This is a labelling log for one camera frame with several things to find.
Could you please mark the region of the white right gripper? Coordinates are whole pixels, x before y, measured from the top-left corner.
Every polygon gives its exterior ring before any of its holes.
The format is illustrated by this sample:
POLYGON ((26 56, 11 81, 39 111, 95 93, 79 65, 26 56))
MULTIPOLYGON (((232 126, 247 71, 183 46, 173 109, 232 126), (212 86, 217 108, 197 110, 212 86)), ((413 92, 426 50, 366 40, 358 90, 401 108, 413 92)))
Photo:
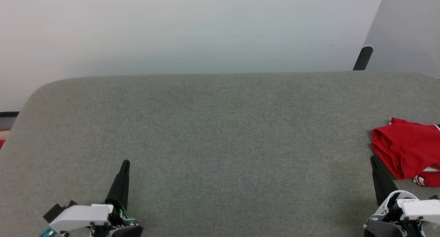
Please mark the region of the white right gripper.
POLYGON ((398 190, 388 168, 377 155, 370 157, 378 209, 364 224, 365 237, 438 237, 438 196, 420 200, 398 190))

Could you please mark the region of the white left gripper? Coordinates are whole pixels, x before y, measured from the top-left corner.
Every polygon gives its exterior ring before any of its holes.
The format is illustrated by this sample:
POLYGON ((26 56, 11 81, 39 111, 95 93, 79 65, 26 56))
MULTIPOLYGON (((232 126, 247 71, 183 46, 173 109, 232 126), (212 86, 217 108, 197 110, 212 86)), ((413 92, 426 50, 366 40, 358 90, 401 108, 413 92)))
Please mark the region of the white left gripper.
POLYGON ((70 237, 74 230, 85 230, 90 237, 140 237, 143 227, 129 218, 128 207, 130 162, 124 160, 105 198, 106 204, 90 206, 55 204, 49 210, 49 236, 70 237))

